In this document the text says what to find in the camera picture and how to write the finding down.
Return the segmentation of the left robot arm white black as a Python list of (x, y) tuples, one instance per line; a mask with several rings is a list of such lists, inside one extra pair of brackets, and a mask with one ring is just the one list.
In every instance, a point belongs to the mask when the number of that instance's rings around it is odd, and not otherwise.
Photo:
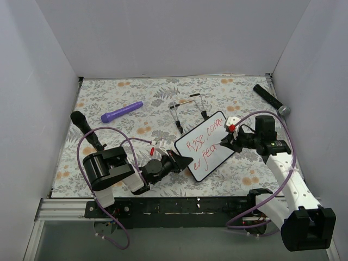
[(150, 185), (161, 181), (169, 173), (180, 173), (193, 159), (180, 156), (167, 150), (161, 160), (151, 159), (138, 170), (128, 161), (123, 147), (96, 152), (83, 159), (83, 166), (94, 197), (97, 211), (105, 218), (111, 217), (116, 210), (112, 186), (122, 181), (134, 195), (150, 190)]

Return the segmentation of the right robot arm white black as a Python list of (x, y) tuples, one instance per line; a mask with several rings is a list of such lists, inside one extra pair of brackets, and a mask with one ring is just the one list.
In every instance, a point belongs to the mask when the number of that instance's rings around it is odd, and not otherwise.
[(243, 148), (255, 150), (276, 177), (279, 188), (253, 189), (247, 195), (246, 211), (226, 223), (228, 229), (252, 229), (258, 225), (236, 226), (234, 223), (247, 214), (261, 213), (273, 222), (281, 233), (289, 251), (328, 249), (336, 222), (332, 208), (325, 208), (313, 196), (296, 169), (296, 154), (290, 142), (277, 139), (276, 114), (257, 111), (255, 129), (243, 131), (243, 120), (228, 117), (225, 122), (227, 136), (220, 145), (240, 153)]

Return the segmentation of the small whiteboard black frame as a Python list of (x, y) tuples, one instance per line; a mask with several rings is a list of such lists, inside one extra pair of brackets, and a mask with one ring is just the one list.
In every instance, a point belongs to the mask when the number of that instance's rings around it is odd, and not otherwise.
[(234, 153), (216, 145), (227, 135), (225, 120), (223, 112), (217, 111), (174, 143), (181, 156), (194, 159), (188, 170), (197, 182), (203, 181)]

